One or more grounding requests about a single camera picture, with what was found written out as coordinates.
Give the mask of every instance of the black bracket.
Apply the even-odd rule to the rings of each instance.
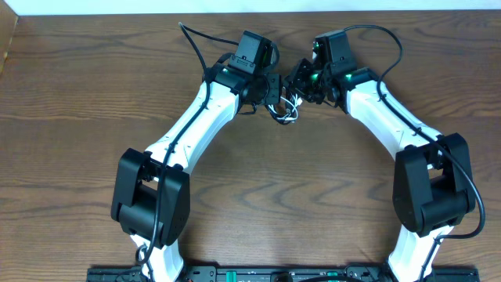
[[[159,177],[162,164],[150,152],[128,149],[118,162],[117,180],[111,205],[111,218],[127,234],[148,240],[153,235],[157,191],[142,184]],[[173,244],[189,216],[189,174],[176,166],[167,168],[160,206],[158,240],[154,246]]]
[[[468,145],[461,135],[439,137],[442,145],[471,177]],[[430,179],[428,165],[442,169],[442,175]],[[461,223],[475,209],[475,196],[455,166],[431,144],[409,147],[396,154],[393,205],[403,226],[420,237],[432,230]]]

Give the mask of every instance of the green indicator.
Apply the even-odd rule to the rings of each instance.
[[[226,272],[226,282],[236,282],[236,271]]]
[[[337,276],[337,272],[335,271],[328,272],[327,276]],[[329,280],[329,282],[339,282],[339,280]]]

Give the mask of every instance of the wood grain surface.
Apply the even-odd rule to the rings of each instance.
[[[16,23],[17,15],[3,0],[0,0],[0,75],[2,75],[3,64],[7,58]]]
[[[175,123],[201,67],[178,22],[238,41],[277,42],[279,72],[310,57],[312,39],[352,24],[392,29],[405,46],[387,84],[419,119],[470,146],[485,231],[446,241],[435,265],[501,276],[501,13],[371,12],[23,17],[0,80],[0,280],[84,280],[91,266],[131,265],[135,248],[110,218],[117,162]],[[361,65],[396,58],[379,31],[350,31]],[[208,64],[232,46],[195,38]],[[359,122],[301,106],[282,126],[265,109],[237,116],[192,175],[180,240],[188,261],[231,266],[383,262],[400,223],[394,162]],[[454,233],[478,223],[467,215]]]

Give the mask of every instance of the white background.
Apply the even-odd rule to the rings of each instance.
[[[5,0],[20,16],[501,9],[501,0]]]

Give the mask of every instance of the wooden table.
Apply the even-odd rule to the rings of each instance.
[[[110,218],[117,161],[143,150],[191,104],[201,78],[178,22],[237,40],[277,42],[279,72],[310,57],[312,39],[379,24],[405,46],[387,84],[418,118],[460,132],[487,208],[477,238],[446,241],[435,265],[501,275],[501,13],[279,13],[22,17],[0,79],[0,280],[84,280],[88,267],[131,265],[135,248]],[[379,31],[350,31],[361,65],[397,56]],[[212,64],[232,46],[195,38]],[[180,240],[188,261],[335,266],[383,262],[400,223],[394,162],[340,110],[304,104],[295,125],[261,108],[214,138],[192,176]],[[454,233],[478,223],[477,211]]]

